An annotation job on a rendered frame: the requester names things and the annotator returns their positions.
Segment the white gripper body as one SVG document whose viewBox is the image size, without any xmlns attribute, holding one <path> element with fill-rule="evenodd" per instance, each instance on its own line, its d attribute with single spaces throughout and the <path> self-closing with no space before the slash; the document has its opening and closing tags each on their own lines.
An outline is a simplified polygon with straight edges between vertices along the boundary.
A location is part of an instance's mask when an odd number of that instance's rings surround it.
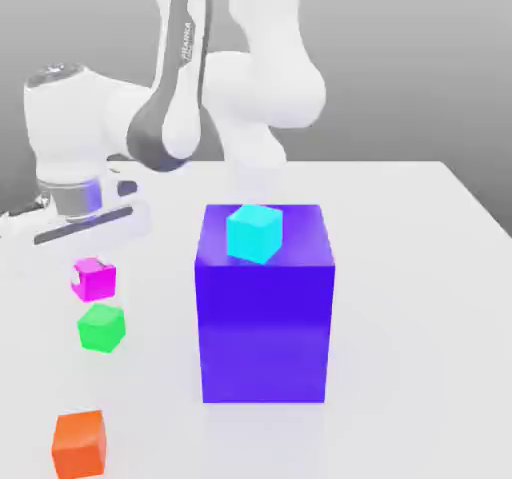
<svg viewBox="0 0 512 479">
<path fill-rule="evenodd" d="M 131 202 L 88 220 L 40 230 L 24 242 L 24 251 L 35 256 L 89 256 L 126 245 L 150 229 L 148 205 Z"/>
</svg>

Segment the small magenta cube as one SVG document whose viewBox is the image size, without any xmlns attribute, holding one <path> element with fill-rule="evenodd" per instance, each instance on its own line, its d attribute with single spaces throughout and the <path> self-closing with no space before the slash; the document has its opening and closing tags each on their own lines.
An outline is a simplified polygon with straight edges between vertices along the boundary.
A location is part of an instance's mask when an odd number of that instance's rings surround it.
<svg viewBox="0 0 512 479">
<path fill-rule="evenodd" d="M 74 293 L 83 301 L 111 298 L 116 292 L 117 269 L 112 264 L 101 262 L 96 257 L 78 260 L 74 264 L 77 282 L 71 283 Z"/>
</svg>

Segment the small green cube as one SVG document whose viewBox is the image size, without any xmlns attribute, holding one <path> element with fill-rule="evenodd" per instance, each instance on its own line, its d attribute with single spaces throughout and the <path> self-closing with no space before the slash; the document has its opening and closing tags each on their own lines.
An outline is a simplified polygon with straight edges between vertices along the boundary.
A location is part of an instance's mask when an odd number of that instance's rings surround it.
<svg viewBox="0 0 512 479">
<path fill-rule="evenodd" d="M 84 349 L 111 353 L 126 334 L 125 313 L 121 307 L 94 303 L 77 327 Z"/>
</svg>

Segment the small cyan cube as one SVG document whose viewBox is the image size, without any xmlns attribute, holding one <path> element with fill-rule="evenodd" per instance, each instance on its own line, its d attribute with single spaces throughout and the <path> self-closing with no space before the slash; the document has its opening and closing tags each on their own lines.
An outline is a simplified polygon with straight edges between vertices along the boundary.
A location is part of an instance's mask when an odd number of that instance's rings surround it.
<svg viewBox="0 0 512 479">
<path fill-rule="evenodd" d="M 227 254 L 266 264 L 283 243 L 283 211 L 264 205 L 245 204 L 226 219 Z"/>
</svg>

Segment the small orange cube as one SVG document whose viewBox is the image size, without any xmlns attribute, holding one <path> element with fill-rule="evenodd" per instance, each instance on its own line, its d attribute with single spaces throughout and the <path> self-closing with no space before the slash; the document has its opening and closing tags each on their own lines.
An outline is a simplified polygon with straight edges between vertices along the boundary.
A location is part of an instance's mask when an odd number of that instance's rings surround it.
<svg viewBox="0 0 512 479">
<path fill-rule="evenodd" d="M 58 479 L 100 476 L 105 471 L 106 429 L 101 410 L 59 415 L 51 455 Z"/>
</svg>

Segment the large blue box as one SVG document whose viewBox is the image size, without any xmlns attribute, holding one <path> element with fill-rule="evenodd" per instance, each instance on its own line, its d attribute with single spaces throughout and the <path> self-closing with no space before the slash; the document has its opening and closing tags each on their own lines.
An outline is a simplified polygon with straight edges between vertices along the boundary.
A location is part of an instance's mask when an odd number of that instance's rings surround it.
<svg viewBox="0 0 512 479">
<path fill-rule="evenodd" d="M 283 244 L 264 265 L 227 254 L 236 206 L 205 208 L 194 264 L 206 403 L 325 399 L 335 260 L 322 210 L 282 205 Z"/>
</svg>

